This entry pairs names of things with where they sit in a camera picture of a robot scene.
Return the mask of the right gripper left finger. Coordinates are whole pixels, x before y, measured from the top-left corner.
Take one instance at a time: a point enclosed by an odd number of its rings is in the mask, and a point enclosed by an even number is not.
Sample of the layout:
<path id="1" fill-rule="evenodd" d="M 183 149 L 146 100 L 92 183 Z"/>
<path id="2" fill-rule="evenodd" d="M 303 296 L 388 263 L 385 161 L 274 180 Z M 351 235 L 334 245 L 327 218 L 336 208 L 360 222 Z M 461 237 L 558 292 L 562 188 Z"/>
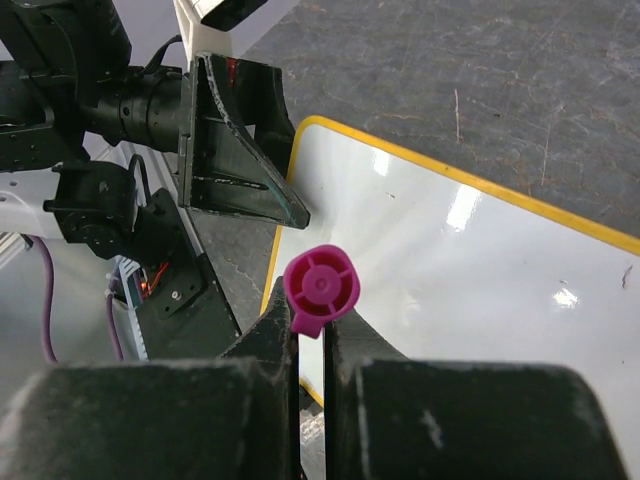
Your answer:
<path id="1" fill-rule="evenodd" d="M 296 479 L 298 343 L 276 282 L 221 356 L 57 367 L 1 422 L 5 479 Z"/>

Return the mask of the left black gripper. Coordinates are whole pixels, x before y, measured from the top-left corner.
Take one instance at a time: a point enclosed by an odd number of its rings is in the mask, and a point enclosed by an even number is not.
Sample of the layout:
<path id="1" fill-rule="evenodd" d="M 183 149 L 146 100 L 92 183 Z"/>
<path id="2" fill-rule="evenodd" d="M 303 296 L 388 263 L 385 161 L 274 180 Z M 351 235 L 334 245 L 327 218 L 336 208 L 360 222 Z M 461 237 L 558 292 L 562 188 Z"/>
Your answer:
<path id="1" fill-rule="evenodd" d="M 181 81 L 180 206 L 306 228 L 310 213 L 286 179 L 294 137 L 280 69 L 196 54 Z"/>

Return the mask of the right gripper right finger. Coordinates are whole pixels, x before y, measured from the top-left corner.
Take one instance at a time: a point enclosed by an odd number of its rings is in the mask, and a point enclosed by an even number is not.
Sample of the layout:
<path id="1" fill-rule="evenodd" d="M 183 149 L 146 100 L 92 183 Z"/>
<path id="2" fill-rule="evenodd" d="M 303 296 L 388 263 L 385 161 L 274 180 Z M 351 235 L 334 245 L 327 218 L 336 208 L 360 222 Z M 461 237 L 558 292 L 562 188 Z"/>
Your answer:
<path id="1" fill-rule="evenodd" d="M 571 369 L 412 360 L 358 313 L 324 331 L 331 479 L 623 479 L 601 406 Z"/>

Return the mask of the magenta marker cap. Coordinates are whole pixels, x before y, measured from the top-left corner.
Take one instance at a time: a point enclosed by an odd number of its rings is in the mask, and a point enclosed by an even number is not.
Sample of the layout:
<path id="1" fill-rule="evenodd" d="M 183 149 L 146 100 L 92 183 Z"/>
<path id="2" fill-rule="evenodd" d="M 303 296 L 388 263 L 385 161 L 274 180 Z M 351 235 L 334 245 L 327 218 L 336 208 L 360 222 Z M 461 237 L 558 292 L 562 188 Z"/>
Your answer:
<path id="1" fill-rule="evenodd" d="M 349 256 L 331 244 L 314 247 L 291 260 L 284 271 L 283 286 L 294 312 L 291 330 L 313 339 L 326 324 L 352 310 L 361 291 Z"/>

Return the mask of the yellow framed whiteboard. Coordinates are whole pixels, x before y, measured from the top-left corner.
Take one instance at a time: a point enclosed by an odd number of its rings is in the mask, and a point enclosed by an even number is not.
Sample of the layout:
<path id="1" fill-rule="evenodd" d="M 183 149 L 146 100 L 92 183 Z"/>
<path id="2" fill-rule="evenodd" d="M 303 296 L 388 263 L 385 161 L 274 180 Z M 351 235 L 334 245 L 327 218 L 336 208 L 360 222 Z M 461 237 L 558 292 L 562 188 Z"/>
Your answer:
<path id="1" fill-rule="evenodd" d="M 333 244 L 359 313 L 419 359 L 570 367 L 611 416 L 639 409 L 639 241 L 336 121 L 312 116 L 289 181 L 311 213 L 276 232 L 267 278 Z"/>

